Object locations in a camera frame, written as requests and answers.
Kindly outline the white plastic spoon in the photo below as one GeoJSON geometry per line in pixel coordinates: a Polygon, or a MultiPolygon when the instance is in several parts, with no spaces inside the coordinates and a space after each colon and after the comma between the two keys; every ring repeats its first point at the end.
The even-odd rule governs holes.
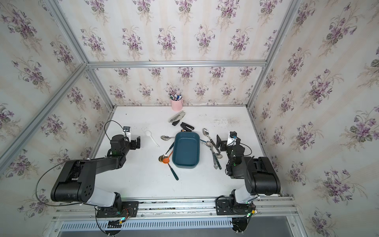
{"type": "Polygon", "coordinates": [[[151,140],[154,142],[154,144],[155,144],[157,147],[159,147],[159,144],[158,144],[158,143],[155,141],[155,139],[153,138],[151,131],[146,130],[146,131],[145,131],[145,134],[146,134],[149,138],[151,138],[151,140]]]}

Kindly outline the steel spoon marbled handle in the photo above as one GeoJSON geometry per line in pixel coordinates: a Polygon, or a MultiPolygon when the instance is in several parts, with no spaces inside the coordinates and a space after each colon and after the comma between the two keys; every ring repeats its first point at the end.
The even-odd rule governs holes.
{"type": "Polygon", "coordinates": [[[209,141],[211,142],[211,144],[213,145],[213,147],[216,149],[217,153],[220,154],[221,151],[219,150],[219,148],[216,147],[216,143],[210,137],[208,129],[207,128],[203,128],[202,129],[202,133],[203,133],[204,136],[206,136],[209,139],[209,141]]]}

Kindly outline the steel spoon pink handle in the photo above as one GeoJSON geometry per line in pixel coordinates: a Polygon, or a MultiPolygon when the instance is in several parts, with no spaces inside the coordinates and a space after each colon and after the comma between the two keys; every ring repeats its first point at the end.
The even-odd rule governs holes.
{"type": "Polygon", "coordinates": [[[174,139],[175,136],[162,135],[160,138],[161,138],[162,140],[164,140],[164,141],[168,141],[168,140],[170,140],[170,139],[174,139]]]}

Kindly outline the dotted steel spoon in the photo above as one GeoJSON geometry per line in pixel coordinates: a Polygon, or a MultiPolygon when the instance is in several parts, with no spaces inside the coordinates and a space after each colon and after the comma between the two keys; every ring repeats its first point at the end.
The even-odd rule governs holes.
{"type": "MultiPolygon", "coordinates": [[[[211,141],[206,141],[206,145],[209,147],[211,151],[214,151],[214,146],[211,141]]],[[[218,159],[221,159],[223,156],[221,154],[216,153],[218,159]]]]}

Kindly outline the steel spoon green handle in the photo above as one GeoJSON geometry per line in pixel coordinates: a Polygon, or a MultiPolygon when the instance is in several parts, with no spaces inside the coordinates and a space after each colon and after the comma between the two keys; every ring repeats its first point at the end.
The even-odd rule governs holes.
{"type": "Polygon", "coordinates": [[[216,167],[217,167],[219,170],[221,170],[221,169],[222,169],[222,168],[221,168],[221,165],[220,165],[220,163],[219,163],[219,161],[218,161],[218,158],[217,158],[217,156],[216,156],[216,153],[215,153],[214,151],[212,151],[212,155],[213,155],[213,158],[214,158],[214,161],[215,161],[216,167]]]}

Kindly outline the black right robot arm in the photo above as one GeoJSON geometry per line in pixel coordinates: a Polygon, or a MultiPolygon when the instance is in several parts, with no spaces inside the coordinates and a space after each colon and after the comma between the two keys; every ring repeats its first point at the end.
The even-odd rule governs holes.
{"type": "Polygon", "coordinates": [[[244,181],[242,187],[231,192],[231,204],[248,204],[261,196],[280,194],[281,184],[269,158],[246,155],[249,147],[241,143],[236,132],[232,131],[227,140],[217,136],[216,148],[227,153],[226,175],[244,181]]]}

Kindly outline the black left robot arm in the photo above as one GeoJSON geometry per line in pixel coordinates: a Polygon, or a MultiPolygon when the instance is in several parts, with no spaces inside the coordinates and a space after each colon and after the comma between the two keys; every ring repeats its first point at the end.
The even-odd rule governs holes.
{"type": "Polygon", "coordinates": [[[111,148],[103,158],[66,162],[52,188],[51,199],[55,202],[80,202],[121,211],[120,194],[97,188],[96,175],[122,168],[127,153],[141,147],[141,137],[129,141],[122,134],[115,135],[110,140],[110,145],[111,148]]]}

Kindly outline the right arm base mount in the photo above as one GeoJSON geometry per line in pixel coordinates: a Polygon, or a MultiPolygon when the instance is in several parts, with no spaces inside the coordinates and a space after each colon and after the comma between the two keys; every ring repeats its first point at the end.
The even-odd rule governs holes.
{"type": "Polygon", "coordinates": [[[255,214],[256,207],[253,204],[239,204],[232,197],[219,196],[215,199],[217,215],[244,215],[255,214]]]}

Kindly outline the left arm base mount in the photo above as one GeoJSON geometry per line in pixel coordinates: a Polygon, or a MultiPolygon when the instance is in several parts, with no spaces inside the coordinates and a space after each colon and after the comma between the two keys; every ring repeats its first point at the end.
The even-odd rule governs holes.
{"type": "Polygon", "coordinates": [[[138,201],[123,201],[118,207],[100,207],[97,210],[97,218],[121,218],[136,217],[138,211],[138,201]]]}

